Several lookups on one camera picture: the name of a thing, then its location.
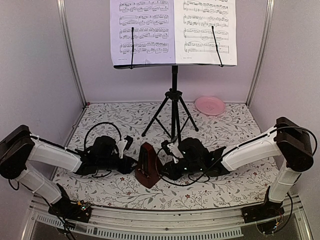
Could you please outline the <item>dark red metronome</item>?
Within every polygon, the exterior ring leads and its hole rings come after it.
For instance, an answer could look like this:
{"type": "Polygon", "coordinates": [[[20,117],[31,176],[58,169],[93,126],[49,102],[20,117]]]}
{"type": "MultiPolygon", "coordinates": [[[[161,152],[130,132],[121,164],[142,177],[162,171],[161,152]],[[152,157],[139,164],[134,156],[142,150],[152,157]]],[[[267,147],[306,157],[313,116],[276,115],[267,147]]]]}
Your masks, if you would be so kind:
{"type": "Polygon", "coordinates": [[[148,142],[143,143],[140,146],[138,164],[134,173],[137,181],[147,189],[151,189],[160,180],[157,170],[161,168],[162,164],[154,147],[148,142]]]}

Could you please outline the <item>black folding tripod stand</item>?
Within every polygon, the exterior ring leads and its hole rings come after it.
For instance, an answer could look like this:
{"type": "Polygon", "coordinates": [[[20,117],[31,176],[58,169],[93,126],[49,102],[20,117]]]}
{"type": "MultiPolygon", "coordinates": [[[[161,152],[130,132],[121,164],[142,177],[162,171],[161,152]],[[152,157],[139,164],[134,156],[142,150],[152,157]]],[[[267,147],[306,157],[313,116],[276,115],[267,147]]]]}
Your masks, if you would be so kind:
{"type": "Polygon", "coordinates": [[[171,140],[177,139],[179,143],[182,141],[182,131],[185,128],[188,121],[191,122],[196,132],[199,131],[199,128],[196,126],[196,123],[190,111],[188,110],[185,101],[182,98],[183,93],[178,90],[178,70],[179,70],[179,66],[171,66],[171,75],[172,75],[171,88],[165,93],[164,100],[160,104],[154,116],[151,118],[146,129],[142,132],[141,134],[142,137],[146,136],[148,130],[150,129],[154,121],[157,121],[157,123],[160,125],[164,133],[167,134],[167,136],[171,140]],[[158,118],[160,112],[162,111],[162,109],[164,108],[168,100],[171,100],[171,132],[168,132],[168,130],[164,127],[164,125],[160,122],[158,118]],[[179,106],[178,106],[179,103],[182,105],[185,113],[187,114],[187,118],[182,126],[180,124],[180,115],[179,115],[179,106]]]}

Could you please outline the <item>black perforated music stand desk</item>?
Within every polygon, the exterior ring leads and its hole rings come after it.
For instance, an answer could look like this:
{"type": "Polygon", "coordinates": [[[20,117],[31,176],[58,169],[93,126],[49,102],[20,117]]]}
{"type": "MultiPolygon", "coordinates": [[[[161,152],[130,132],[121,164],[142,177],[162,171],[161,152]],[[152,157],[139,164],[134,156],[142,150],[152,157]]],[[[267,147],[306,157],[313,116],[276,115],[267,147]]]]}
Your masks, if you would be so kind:
{"type": "Polygon", "coordinates": [[[135,69],[135,68],[147,68],[147,67],[165,67],[165,66],[209,66],[209,67],[235,67],[236,65],[228,65],[228,64],[206,64],[206,63],[182,63],[182,64],[174,64],[174,63],[155,63],[155,64],[125,64],[125,65],[114,65],[113,68],[117,70],[124,69],[135,69]]]}

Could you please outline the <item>white sheet music paper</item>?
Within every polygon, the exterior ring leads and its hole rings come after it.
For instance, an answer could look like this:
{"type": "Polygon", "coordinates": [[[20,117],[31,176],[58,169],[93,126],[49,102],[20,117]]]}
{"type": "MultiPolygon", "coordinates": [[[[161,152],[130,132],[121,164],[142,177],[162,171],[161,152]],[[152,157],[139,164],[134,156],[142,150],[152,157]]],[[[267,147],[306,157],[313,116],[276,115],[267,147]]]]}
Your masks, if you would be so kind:
{"type": "Polygon", "coordinates": [[[174,1],[176,64],[236,66],[236,28],[234,0],[174,1]]]}

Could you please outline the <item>purple sheet music paper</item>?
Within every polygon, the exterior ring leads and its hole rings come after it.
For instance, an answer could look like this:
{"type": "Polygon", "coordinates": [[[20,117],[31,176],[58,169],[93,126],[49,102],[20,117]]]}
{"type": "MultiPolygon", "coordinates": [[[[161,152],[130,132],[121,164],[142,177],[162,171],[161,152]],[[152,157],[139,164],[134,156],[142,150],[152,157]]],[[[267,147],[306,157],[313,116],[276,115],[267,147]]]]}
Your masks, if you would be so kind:
{"type": "Polygon", "coordinates": [[[174,1],[111,0],[114,66],[175,64],[174,1]]]}

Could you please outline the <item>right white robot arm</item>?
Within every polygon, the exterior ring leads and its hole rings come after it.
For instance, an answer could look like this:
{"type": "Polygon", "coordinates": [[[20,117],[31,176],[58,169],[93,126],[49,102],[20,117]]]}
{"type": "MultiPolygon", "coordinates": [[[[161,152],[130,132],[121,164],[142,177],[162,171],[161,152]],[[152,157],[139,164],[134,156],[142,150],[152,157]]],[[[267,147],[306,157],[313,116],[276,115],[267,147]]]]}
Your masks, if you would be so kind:
{"type": "Polygon", "coordinates": [[[313,166],[318,147],[312,146],[311,139],[315,137],[312,131],[280,117],[274,126],[260,135],[214,151],[209,151],[199,139],[192,137],[179,144],[166,142],[162,147],[173,160],[163,166],[160,175],[173,181],[197,173],[201,177],[220,177],[245,165],[282,156],[284,162],[276,180],[266,192],[266,201],[258,208],[262,218],[269,218],[300,175],[313,166]]]}

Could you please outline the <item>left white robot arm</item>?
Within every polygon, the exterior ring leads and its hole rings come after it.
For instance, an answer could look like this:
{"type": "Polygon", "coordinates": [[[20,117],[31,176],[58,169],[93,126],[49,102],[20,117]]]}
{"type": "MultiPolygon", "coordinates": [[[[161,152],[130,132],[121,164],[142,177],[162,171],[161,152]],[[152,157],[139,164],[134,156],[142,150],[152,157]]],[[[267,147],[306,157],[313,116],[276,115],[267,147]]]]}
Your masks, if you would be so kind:
{"type": "Polygon", "coordinates": [[[138,163],[125,155],[132,142],[130,136],[116,141],[103,135],[92,146],[71,150],[33,135],[28,126],[20,125],[0,141],[0,175],[28,187],[54,205],[63,217],[70,217],[74,205],[63,188],[48,180],[30,162],[59,167],[79,176],[94,175],[98,170],[130,174],[138,163]]]}

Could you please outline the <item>pink plastic plate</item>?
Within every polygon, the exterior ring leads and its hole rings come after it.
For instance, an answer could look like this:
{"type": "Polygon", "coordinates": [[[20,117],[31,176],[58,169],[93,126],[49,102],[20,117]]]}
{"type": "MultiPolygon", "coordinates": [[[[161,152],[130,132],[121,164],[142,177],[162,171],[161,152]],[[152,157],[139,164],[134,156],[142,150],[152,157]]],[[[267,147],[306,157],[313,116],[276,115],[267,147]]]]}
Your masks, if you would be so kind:
{"type": "Polygon", "coordinates": [[[207,116],[218,116],[226,109],[226,104],[217,97],[201,96],[195,100],[197,110],[207,116]]]}

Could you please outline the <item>floral patterned table mat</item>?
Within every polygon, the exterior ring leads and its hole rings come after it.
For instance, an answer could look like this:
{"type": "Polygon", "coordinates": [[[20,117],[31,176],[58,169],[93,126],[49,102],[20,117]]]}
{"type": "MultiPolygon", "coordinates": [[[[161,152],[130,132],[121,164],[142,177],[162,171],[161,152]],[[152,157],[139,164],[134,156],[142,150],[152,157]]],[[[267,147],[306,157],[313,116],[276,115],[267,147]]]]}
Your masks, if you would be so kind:
{"type": "MultiPolygon", "coordinates": [[[[69,143],[70,149],[91,146],[97,137],[108,135],[118,140],[131,136],[133,143],[126,154],[134,159],[140,146],[150,143],[159,150],[171,129],[171,106],[165,105],[159,122],[151,123],[159,103],[95,103],[80,120],[69,143]]],[[[179,108],[184,125],[183,138],[197,138],[212,151],[249,140],[260,133],[244,104],[227,104],[219,116],[197,111],[193,103],[179,108]]],[[[53,181],[60,184],[73,200],[94,205],[145,210],[196,210],[232,207],[264,200],[268,186],[275,180],[278,168],[267,158],[218,177],[203,177],[194,184],[184,176],[175,185],[159,181],[152,188],[141,185],[134,174],[100,171],[97,177],[79,176],[59,168],[53,181]]]]}

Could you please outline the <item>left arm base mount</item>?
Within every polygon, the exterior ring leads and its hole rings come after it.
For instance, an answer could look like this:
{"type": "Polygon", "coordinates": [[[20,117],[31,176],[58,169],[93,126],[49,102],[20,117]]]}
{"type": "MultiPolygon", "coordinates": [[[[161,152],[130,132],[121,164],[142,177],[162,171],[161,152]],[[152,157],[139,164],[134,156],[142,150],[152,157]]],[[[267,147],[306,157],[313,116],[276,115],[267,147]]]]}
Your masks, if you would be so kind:
{"type": "Polygon", "coordinates": [[[61,191],[61,199],[50,204],[48,213],[63,219],[88,223],[92,214],[91,203],[71,200],[64,188],[59,184],[57,186],[61,191]]]}

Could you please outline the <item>front aluminium rail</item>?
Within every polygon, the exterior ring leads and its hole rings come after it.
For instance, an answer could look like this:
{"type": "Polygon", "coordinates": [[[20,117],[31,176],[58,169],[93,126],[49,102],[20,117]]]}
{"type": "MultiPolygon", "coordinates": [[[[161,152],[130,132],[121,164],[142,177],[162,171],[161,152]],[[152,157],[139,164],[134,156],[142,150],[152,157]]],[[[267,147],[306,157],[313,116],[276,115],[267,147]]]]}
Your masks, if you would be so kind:
{"type": "Polygon", "coordinates": [[[246,223],[242,207],[197,210],[138,210],[94,206],[89,222],[70,221],[69,228],[48,213],[35,196],[27,212],[24,240],[313,240],[297,195],[284,200],[276,232],[275,218],[246,223]]]}

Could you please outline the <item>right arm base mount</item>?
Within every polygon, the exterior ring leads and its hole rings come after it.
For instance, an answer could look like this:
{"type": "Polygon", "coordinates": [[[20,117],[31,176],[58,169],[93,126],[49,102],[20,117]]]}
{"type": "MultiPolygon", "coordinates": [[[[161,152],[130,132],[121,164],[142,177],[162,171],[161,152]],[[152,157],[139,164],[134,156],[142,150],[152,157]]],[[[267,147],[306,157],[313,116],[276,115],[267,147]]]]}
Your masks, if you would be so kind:
{"type": "Polygon", "coordinates": [[[267,188],[263,203],[241,208],[241,215],[245,223],[262,221],[285,213],[282,202],[276,203],[270,201],[270,188],[270,186],[267,188]]]}

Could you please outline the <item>left aluminium frame post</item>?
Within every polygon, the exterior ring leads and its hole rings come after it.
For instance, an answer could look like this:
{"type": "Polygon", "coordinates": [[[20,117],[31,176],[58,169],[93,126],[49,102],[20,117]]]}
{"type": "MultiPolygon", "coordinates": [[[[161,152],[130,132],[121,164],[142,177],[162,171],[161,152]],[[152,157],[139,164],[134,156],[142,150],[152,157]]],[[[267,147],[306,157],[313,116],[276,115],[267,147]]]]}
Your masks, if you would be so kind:
{"type": "Polygon", "coordinates": [[[64,0],[57,0],[57,10],[58,10],[58,15],[59,15],[59,20],[60,20],[60,25],[62,29],[62,36],[65,42],[66,46],[66,51],[67,51],[67,56],[70,64],[70,69],[71,73],[73,76],[73,80],[75,83],[75,87],[78,93],[78,96],[80,98],[80,102],[83,108],[87,106],[87,100],[85,97],[85,92],[83,89],[83,85],[81,83],[77,63],[76,63],[76,58],[75,54],[73,51],[73,46],[72,46],[72,39],[70,35],[70,30],[69,30],[69,25],[68,25],[68,18],[67,18],[67,11],[66,11],[66,5],[64,0]]]}

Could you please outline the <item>aluminium frame post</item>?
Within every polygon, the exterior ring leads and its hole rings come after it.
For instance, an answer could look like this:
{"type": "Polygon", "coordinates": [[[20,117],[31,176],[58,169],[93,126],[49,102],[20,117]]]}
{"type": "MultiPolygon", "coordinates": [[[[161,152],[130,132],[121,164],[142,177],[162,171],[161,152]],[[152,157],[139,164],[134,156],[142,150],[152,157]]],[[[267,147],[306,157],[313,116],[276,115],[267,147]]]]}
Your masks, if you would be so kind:
{"type": "Polygon", "coordinates": [[[78,93],[78,96],[80,98],[80,102],[83,108],[87,106],[87,100],[85,97],[85,92],[83,89],[83,85],[81,83],[77,63],[76,63],[76,58],[75,54],[73,51],[73,46],[72,46],[72,39],[70,35],[70,30],[69,30],[69,25],[68,25],[68,18],[67,18],[67,11],[66,11],[66,5],[64,0],[57,0],[57,10],[58,10],[58,15],[59,15],[59,20],[60,20],[60,25],[62,29],[62,36],[65,42],[66,46],[66,51],[67,51],[67,56],[70,64],[70,69],[71,73],[73,76],[73,80],[75,83],[75,87],[78,93]]]}
{"type": "Polygon", "coordinates": [[[264,18],[264,24],[262,29],[262,36],[259,46],[259,51],[257,55],[257,60],[249,88],[249,92],[246,98],[246,106],[249,108],[253,102],[255,91],[258,86],[258,81],[260,78],[260,73],[262,70],[267,43],[270,35],[270,30],[272,26],[272,20],[273,20],[273,14],[274,14],[274,7],[275,7],[275,0],[268,0],[266,5],[266,11],[265,11],[265,18],[264,18]]]}

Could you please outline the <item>right aluminium frame post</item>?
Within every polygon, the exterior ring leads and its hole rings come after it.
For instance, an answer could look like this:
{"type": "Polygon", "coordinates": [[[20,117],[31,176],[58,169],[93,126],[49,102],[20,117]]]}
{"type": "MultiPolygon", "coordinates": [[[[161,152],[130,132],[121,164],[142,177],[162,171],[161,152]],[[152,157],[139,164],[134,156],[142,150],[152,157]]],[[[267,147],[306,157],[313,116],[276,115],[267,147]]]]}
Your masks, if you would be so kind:
{"type": "Polygon", "coordinates": [[[273,14],[274,14],[274,7],[275,7],[275,0],[268,0],[266,5],[266,11],[265,11],[265,18],[264,18],[264,24],[262,29],[262,36],[259,46],[259,51],[257,55],[257,60],[249,88],[249,92],[246,98],[246,106],[249,108],[253,102],[255,91],[258,86],[258,81],[260,78],[260,73],[262,70],[267,43],[270,35],[270,30],[272,26],[272,20],[273,20],[273,14]]]}

